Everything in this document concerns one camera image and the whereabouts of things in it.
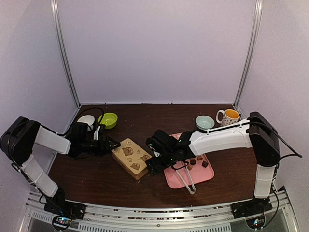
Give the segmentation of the beige tin box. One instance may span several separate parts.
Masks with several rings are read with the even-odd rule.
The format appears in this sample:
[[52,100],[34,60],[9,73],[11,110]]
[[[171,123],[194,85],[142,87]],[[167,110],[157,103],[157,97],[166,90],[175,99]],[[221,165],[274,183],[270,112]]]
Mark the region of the beige tin box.
[[124,168],[135,180],[140,180],[143,176],[145,176],[148,173],[148,169],[145,168],[138,174],[133,173],[128,167],[126,167],[115,155],[112,156],[120,165],[122,168]]

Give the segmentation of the beige bear tin lid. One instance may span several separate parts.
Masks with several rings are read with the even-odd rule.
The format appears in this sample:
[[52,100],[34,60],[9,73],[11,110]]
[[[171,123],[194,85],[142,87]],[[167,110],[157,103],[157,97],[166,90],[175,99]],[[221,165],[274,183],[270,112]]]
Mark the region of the beige bear tin lid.
[[121,146],[112,151],[113,155],[135,174],[147,168],[145,162],[152,157],[148,152],[129,138],[120,143]]

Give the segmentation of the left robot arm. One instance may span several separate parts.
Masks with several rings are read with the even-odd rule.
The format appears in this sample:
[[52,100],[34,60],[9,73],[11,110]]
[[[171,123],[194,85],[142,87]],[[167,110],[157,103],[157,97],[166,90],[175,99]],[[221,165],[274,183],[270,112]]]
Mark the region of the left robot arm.
[[103,125],[89,134],[86,122],[75,122],[67,135],[59,134],[40,122],[26,117],[18,117],[0,139],[2,152],[11,165],[46,198],[46,207],[58,214],[71,213],[73,207],[66,201],[63,188],[52,180],[34,154],[37,146],[55,153],[77,159],[81,154],[103,156],[120,146],[120,142],[104,133]]

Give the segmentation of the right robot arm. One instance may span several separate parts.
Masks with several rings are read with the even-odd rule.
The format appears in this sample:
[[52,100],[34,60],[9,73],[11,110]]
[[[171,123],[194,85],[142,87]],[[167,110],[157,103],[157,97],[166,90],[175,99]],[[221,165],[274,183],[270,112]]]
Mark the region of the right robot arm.
[[249,212],[262,213],[272,209],[269,195],[272,191],[274,174],[283,157],[280,155],[279,142],[291,150],[291,156],[301,157],[282,139],[276,129],[259,113],[251,112],[247,119],[214,129],[197,129],[180,134],[180,137],[168,135],[157,130],[146,140],[154,156],[146,161],[148,171],[158,174],[171,168],[178,172],[175,165],[182,162],[186,169],[189,160],[208,153],[227,153],[239,151],[245,154],[248,150],[255,155],[256,176],[252,184],[251,199],[242,199],[232,205],[235,216],[245,216]]

